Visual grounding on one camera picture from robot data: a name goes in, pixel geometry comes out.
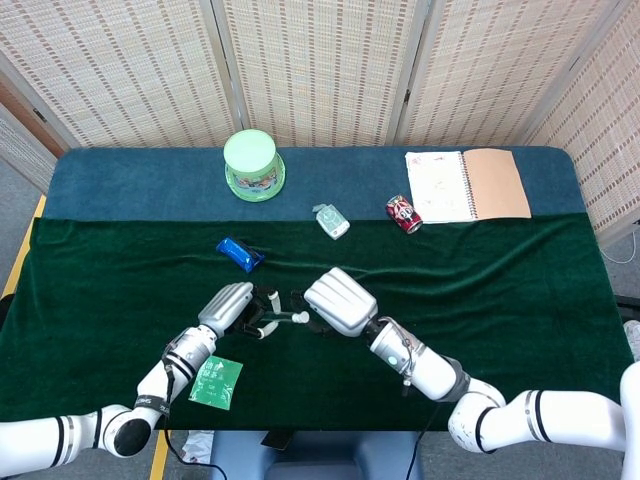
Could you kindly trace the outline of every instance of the notebook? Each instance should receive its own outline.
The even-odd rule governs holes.
[[[531,218],[508,150],[409,152],[405,158],[413,206],[425,223]]]

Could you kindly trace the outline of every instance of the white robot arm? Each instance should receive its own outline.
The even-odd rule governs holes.
[[[171,402],[215,351],[216,341],[253,298],[249,282],[227,285],[167,346],[162,359],[138,384],[133,410],[110,405],[86,415],[0,423],[0,478],[72,462],[87,448],[130,457],[142,450]]]
[[[379,316],[375,298],[339,268],[304,297],[338,332],[364,334],[369,349],[403,376],[405,387],[413,385],[436,402],[457,402],[448,427],[462,448],[490,453],[533,440],[626,451],[622,479],[640,480],[640,363],[622,377],[622,407],[596,393],[540,390],[522,392],[506,404],[495,387],[470,377],[459,362]]]

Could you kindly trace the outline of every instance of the yellow tape line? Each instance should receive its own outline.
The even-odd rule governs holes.
[[[4,290],[2,291],[2,296],[9,295],[10,293],[14,293],[16,291],[16,286],[18,285],[18,278],[20,278],[20,270],[22,270],[22,264],[24,263],[24,257],[27,256],[27,252],[29,251],[29,239],[31,238],[31,228],[33,227],[33,219],[36,217],[42,216],[42,211],[44,210],[44,204],[47,201],[47,197],[44,195],[40,196],[40,201],[36,206],[35,211],[33,212],[33,217],[31,218],[31,224],[27,229],[27,233],[22,240],[22,245],[20,246],[20,250],[18,251],[18,256],[16,257],[16,261],[13,262],[13,268],[11,269],[11,273],[9,274],[9,278],[7,279],[7,283],[4,286]]]
[[[169,437],[171,437],[171,430],[169,430],[168,434]],[[169,446],[164,440],[164,432],[162,430],[158,430],[158,441],[156,442],[156,451],[153,454],[149,480],[162,480],[162,477],[164,477],[164,465],[167,462],[168,451]]]

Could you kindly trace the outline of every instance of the green paper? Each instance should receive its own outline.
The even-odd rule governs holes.
[[[198,371],[189,400],[229,410],[240,370],[241,363],[216,356],[209,357]]]

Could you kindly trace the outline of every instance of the blue packet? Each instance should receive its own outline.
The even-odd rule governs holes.
[[[216,250],[224,253],[247,273],[251,272],[264,260],[264,255],[231,237],[222,240],[216,247]]]

